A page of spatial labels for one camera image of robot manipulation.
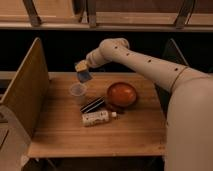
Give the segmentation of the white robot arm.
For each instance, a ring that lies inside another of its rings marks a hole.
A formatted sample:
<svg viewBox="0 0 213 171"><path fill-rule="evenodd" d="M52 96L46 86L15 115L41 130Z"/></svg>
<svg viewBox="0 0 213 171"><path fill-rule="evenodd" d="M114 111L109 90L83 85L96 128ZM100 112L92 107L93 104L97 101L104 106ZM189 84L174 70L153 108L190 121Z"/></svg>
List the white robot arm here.
<svg viewBox="0 0 213 171"><path fill-rule="evenodd" d="M164 171L213 171L213 76L189 66L134 52L124 38L101 41L75 70L109 62L125 65L171 94L167 112Z"/></svg>

